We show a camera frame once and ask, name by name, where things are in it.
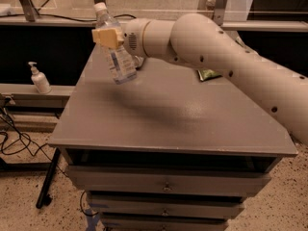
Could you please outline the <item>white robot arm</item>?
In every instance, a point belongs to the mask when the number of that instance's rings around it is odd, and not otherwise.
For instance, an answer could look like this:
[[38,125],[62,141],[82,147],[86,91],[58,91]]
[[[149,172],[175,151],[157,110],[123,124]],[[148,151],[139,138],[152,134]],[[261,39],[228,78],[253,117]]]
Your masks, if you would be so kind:
[[133,56],[214,70],[308,144],[307,77],[239,45],[204,15],[189,13],[175,21],[133,19],[123,27],[94,29],[92,38],[112,49],[124,46]]

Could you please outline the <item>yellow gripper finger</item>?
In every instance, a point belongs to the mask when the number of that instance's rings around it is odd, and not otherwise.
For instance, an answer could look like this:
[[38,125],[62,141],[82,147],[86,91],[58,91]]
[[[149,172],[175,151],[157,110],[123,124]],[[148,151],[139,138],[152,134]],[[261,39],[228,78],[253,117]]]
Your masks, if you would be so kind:
[[95,43],[117,49],[124,42],[123,34],[117,28],[93,29],[92,39]]

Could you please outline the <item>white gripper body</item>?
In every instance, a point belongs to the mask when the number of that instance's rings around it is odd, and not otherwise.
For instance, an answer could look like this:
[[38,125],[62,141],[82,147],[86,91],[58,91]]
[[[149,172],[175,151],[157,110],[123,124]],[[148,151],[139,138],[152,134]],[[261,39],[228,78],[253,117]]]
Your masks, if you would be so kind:
[[143,45],[143,35],[147,25],[151,22],[150,19],[137,18],[129,21],[123,28],[124,48],[126,51],[139,57],[147,57]]

